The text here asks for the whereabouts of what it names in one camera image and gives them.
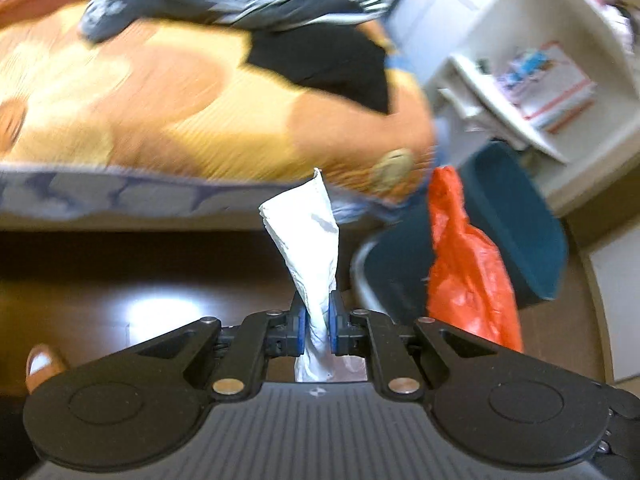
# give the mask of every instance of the red plastic bag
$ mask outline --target red plastic bag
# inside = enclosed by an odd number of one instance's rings
[[[429,213],[436,253],[429,316],[522,352],[518,309],[500,251],[469,223],[462,183],[450,166],[433,172]]]

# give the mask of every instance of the bed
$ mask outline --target bed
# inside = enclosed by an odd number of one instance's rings
[[[428,106],[378,22],[360,30],[386,51],[389,114],[247,64],[242,30],[138,20],[89,44],[85,7],[0,30],[0,228],[256,229],[314,168],[343,225],[424,192]]]

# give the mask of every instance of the teal trash bin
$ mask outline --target teal trash bin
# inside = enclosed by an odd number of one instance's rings
[[[504,142],[492,141],[458,171],[469,219],[500,249],[518,307],[555,298],[566,265],[566,238],[516,153]],[[351,272],[362,306],[400,323],[423,316],[426,278],[434,260],[428,207],[422,200],[356,254]]]

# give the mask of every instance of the shoe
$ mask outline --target shoe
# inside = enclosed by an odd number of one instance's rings
[[[44,381],[69,369],[65,359],[48,345],[37,345],[29,352],[26,367],[27,389],[29,393]]]

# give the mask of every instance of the yellow bedding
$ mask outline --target yellow bedding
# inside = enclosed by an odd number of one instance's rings
[[[386,73],[387,116],[245,64],[248,32],[139,20],[95,46],[76,33],[83,11],[65,7],[0,31],[5,162],[251,183],[295,182],[317,167],[336,186],[394,204],[424,179],[433,130],[406,72]],[[377,23],[363,27],[391,53]],[[398,149],[412,154],[409,171],[384,189],[376,168]]]

